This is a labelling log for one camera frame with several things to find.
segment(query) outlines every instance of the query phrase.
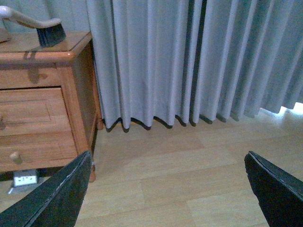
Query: curtain fold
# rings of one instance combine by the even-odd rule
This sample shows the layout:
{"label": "curtain fold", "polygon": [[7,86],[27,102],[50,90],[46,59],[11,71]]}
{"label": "curtain fold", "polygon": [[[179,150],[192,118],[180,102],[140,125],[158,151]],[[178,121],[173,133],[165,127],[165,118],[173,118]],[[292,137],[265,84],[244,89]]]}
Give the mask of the curtain fold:
{"label": "curtain fold", "polygon": [[[299,0],[0,0],[91,30],[106,127],[278,113],[303,102]],[[11,32],[33,31],[4,22]]]}
{"label": "curtain fold", "polygon": [[[255,115],[260,108],[274,113],[282,105],[293,108],[302,91],[302,76],[294,74],[302,36],[300,1],[209,0],[194,122],[201,115],[214,120]],[[291,103],[286,93],[294,96]]]}

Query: drawer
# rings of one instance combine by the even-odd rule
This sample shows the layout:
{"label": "drawer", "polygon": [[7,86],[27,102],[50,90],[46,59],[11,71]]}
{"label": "drawer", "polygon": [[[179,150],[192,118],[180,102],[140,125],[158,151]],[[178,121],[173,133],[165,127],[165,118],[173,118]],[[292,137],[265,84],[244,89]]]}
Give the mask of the drawer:
{"label": "drawer", "polygon": [[1,65],[0,89],[60,86],[55,64]]}
{"label": "drawer", "polygon": [[64,166],[76,156],[71,132],[0,137],[0,172]]}
{"label": "drawer", "polygon": [[71,131],[61,88],[0,91],[1,136]]}

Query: laminate floor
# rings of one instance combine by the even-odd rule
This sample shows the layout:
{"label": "laminate floor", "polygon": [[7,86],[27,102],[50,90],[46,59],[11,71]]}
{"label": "laminate floor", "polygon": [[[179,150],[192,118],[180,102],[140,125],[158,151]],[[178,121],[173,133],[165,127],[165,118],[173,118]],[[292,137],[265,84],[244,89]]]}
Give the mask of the laminate floor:
{"label": "laminate floor", "polygon": [[[97,179],[76,226],[268,227],[245,172],[249,150],[303,180],[303,104],[239,122],[99,131]],[[10,184],[0,182],[0,211],[26,194],[7,195]]]}

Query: wall socket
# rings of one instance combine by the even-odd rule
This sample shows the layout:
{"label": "wall socket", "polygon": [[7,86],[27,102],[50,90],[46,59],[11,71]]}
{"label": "wall socket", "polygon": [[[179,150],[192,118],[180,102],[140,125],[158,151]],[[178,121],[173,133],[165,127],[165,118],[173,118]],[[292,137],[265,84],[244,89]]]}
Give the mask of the wall socket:
{"label": "wall socket", "polygon": [[14,187],[38,183],[36,169],[20,170],[14,172]]}

